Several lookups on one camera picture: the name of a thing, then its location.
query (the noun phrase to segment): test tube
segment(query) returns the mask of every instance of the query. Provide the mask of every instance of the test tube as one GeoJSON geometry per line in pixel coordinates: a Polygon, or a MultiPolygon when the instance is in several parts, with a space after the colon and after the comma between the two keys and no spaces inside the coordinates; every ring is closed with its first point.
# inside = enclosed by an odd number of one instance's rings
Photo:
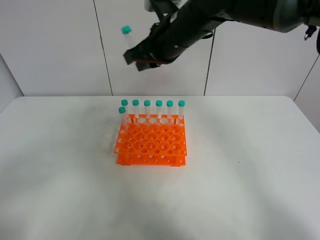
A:
{"type": "Polygon", "coordinates": [[[168,119],[172,119],[172,109],[173,109],[173,106],[174,106],[174,102],[169,100],[169,101],[166,102],[166,106],[168,108],[166,117],[168,119]]]}
{"type": "Polygon", "coordinates": [[[161,100],[157,100],[155,102],[155,105],[156,105],[156,118],[157,119],[161,119],[161,116],[162,116],[162,111],[161,111],[162,101],[161,100]]]}
{"type": "Polygon", "coordinates": [[[128,100],[127,99],[123,99],[121,101],[121,105],[125,108],[125,117],[129,118],[129,111],[128,111],[128,100]]]}
{"type": "Polygon", "coordinates": [[[139,100],[137,99],[133,100],[132,105],[133,105],[134,117],[138,119],[139,118],[139,100]]]}
{"type": "Polygon", "coordinates": [[[121,28],[121,31],[122,31],[122,34],[124,35],[126,42],[129,45],[129,48],[132,49],[136,44],[131,34],[132,32],[131,27],[128,25],[124,26],[123,28],[121,28]]]}
{"type": "Polygon", "coordinates": [[[150,115],[150,101],[149,100],[145,100],[144,101],[144,108],[145,108],[145,118],[149,119],[151,117],[150,115]]]}
{"type": "Polygon", "coordinates": [[[185,108],[186,103],[185,103],[185,101],[180,100],[179,103],[178,103],[178,105],[179,105],[179,115],[178,115],[178,119],[181,120],[181,119],[184,118],[184,108],[185,108]]]}
{"type": "Polygon", "coordinates": [[[119,107],[119,113],[121,116],[121,122],[123,126],[127,126],[126,109],[124,106],[119,107]]]}

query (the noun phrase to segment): clear plastic tube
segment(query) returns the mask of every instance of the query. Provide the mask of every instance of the clear plastic tube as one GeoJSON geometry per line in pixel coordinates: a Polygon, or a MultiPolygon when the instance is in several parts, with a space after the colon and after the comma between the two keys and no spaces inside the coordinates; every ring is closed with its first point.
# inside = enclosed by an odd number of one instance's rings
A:
{"type": "Polygon", "coordinates": [[[120,115],[121,115],[121,119],[122,119],[122,125],[127,126],[128,122],[127,122],[127,118],[126,118],[126,113],[122,113],[120,115]]]}
{"type": "Polygon", "coordinates": [[[155,102],[156,105],[156,118],[161,119],[162,117],[162,101],[158,100],[155,102]]]}
{"type": "Polygon", "coordinates": [[[123,99],[121,101],[121,105],[125,108],[125,117],[129,118],[129,111],[128,111],[128,100],[123,99]]]}
{"type": "Polygon", "coordinates": [[[124,108],[125,108],[124,117],[127,119],[127,118],[129,118],[128,106],[124,106],[124,108]]]}
{"type": "Polygon", "coordinates": [[[134,117],[136,119],[139,118],[139,105],[138,106],[133,106],[133,110],[134,110],[134,117]]]}
{"type": "Polygon", "coordinates": [[[184,118],[184,109],[185,109],[184,106],[180,106],[180,107],[179,107],[178,119],[180,119],[180,120],[184,118]]]}
{"type": "Polygon", "coordinates": [[[157,119],[161,119],[161,116],[162,116],[162,110],[161,110],[161,106],[157,106],[156,107],[156,118],[157,119]]]}
{"type": "Polygon", "coordinates": [[[151,102],[150,102],[149,100],[145,100],[145,101],[144,101],[144,110],[145,110],[145,118],[146,118],[146,119],[151,118],[151,115],[150,115],[150,105],[151,105],[151,102]]]}
{"type": "Polygon", "coordinates": [[[149,119],[151,117],[151,115],[150,115],[150,107],[149,106],[145,106],[144,108],[145,108],[145,117],[147,119],[149,119]]]}
{"type": "Polygon", "coordinates": [[[124,106],[119,107],[119,113],[120,113],[122,125],[127,126],[128,122],[126,118],[126,108],[124,106]]]}
{"type": "Polygon", "coordinates": [[[134,117],[139,118],[139,100],[135,99],[132,101],[134,117]]]}
{"type": "Polygon", "coordinates": [[[179,105],[178,119],[181,120],[181,119],[184,118],[184,108],[185,108],[186,103],[185,103],[185,101],[180,100],[179,103],[178,103],[178,105],[179,105]]]}
{"type": "Polygon", "coordinates": [[[132,37],[131,33],[125,34],[124,38],[126,40],[126,42],[128,43],[129,48],[134,48],[136,46],[134,38],[132,37]]]}
{"type": "Polygon", "coordinates": [[[168,106],[167,118],[172,119],[172,107],[168,106]]]}
{"type": "Polygon", "coordinates": [[[166,106],[167,106],[166,117],[168,119],[172,119],[172,111],[173,111],[174,102],[169,100],[169,101],[166,102],[166,106]]]}

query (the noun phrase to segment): table surface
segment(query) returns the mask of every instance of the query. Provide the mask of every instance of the table surface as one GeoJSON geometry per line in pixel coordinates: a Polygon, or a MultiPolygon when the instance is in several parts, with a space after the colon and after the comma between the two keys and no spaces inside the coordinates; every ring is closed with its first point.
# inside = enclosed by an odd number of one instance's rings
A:
{"type": "Polygon", "coordinates": [[[320,135],[292,100],[137,98],[186,101],[186,166],[115,164],[120,96],[0,114],[2,240],[320,239],[320,135]]]}

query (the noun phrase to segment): test tube rack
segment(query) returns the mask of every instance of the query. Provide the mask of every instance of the test tube rack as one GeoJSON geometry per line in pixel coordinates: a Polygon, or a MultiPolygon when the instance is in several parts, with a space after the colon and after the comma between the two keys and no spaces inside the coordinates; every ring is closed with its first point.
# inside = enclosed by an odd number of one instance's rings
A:
{"type": "Polygon", "coordinates": [[[116,163],[124,166],[185,166],[185,119],[178,119],[178,115],[168,119],[165,114],[161,119],[156,114],[148,119],[140,114],[136,119],[134,114],[129,114],[127,126],[121,124],[114,153],[118,155],[116,163]]]}

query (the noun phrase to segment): rack hole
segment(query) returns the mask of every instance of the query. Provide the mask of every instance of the rack hole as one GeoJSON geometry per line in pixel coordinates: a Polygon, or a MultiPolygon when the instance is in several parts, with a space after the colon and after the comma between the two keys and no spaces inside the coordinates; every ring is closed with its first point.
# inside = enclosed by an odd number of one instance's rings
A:
{"type": "Polygon", "coordinates": [[[131,143],[129,143],[129,142],[124,142],[124,143],[122,143],[121,144],[121,147],[123,148],[123,149],[129,149],[130,147],[131,147],[131,143]]]}
{"type": "Polygon", "coordinates": [[[144,147],[142,142],[136,142],[135,144],[133,144],[133,147],[137,150],[142,149],[144,147]]]}
{"type": "Polygon", "coordinates": [[[161,124],[167,124],[169,122],[169,120],[167,118],[161,118],[160,119],[160,123],[161,124]]]}
{"type": "Polygon", "coordinates": [[[177,126],[173,126],[173,127],[172,127],[172,132],[174,132],[174,133],[178,133],[178,132],[180,132],[179,127],[177,127],[177,126]]]}
{"type": "Polygon", "coordinates": [[[141,132],[144,132],[148,127],[146,125],[140,125],[139,128],[141,132]]]}
{"type": "Polygon", "coordinates": [[[160,145],[160,148],[161,148],[162,150],[166,150],[166,149],[168,148],[168,145],[165,144],[165,143],[162,143],[162,144],[160,145]]]}
{"type": "Polygon", "coordinates": [[[153,134],[153,133],[150,133],[150,134],[147,136],[147,138],[148,138],[149,140],[153,141],[153,140],[155,140],[155,139],[157,138],[157,136],[156,136],[155,134],[153,134]]]}
{"type": "Polygon", "coordinates": [[[151,132],[155,132],[155,131],[157,131],[157,127],[155,127],[155,126],[151,126],[151,127],[150,127],[150,131],[151,131],[151,132]]]}
{"type": "Polygon", "coordinates": [[[156,145],[153,143],[153,142],[149,142],[147,145],[146,145],[146,148],[149,149],[149,150],[153,150],[156,148],[156,145]]]}
{"type": "Polygon", "coordinates": [[[157,119],[154,117],[149,119],[149,123],[151,124],[155,124],[156,122],[157,122],[157,119]]]}
{"type": "Polygon", "coordinates": [[[160,127],[160,131],[163,132],[163,133],[168,132],[168,130],[169,130],[169,128],[167,126],[160,127]]]}
{"type": "Polygon", "coordinates": [[[146,121],[147,121],[147,119],[145,119],[144,117],[141,117],[141,118],[139,118],[139,120],[138,120],[138,122],[139,122],[140,124],[144,124],[144,123],[146,123],[146,121]]]}
{"type": "Polygon", "coordinates": [[[179,141],[180,140],[180,136],[179,135],[172,135],[171,139],[175,142],[179,141]]]}
{"type": "Polygon", "coordinates": [[[159,138],[160,138],[161,141],[166,141],[166,140],[168,140],[168,137],[167,137],[167,135],[165,135],[165,134],[161,134],[161,135],[159,136],[159,138]]]}
{"type": "Polygon", "coordinates": [[[172,149],[173,149],[173,150],[180,150],[180,149],[181,149],[181,146],[180,146],[179,144],[174,144],[174,145],[172,146],[172,149]]]}
{"type": "Polygon", "coordinates": [[[142,133],[138,133],[136,136],[135,136],[135,139],[137,140],[143,140],[145,138],[145,135],[143,135],[142,133]]]}

